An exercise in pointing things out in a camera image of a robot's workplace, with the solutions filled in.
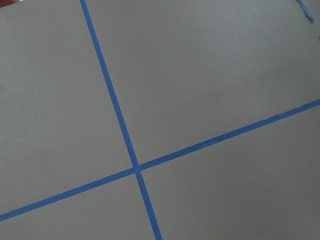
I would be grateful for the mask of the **red cylinder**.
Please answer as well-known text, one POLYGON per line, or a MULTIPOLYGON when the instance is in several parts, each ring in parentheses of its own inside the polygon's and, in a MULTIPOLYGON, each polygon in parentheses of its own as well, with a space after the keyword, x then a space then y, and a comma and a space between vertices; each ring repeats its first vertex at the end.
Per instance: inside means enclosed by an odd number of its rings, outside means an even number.
POLYGON ((0 8, 4 8, 19 2, 20 0, 0 0, 0 8))

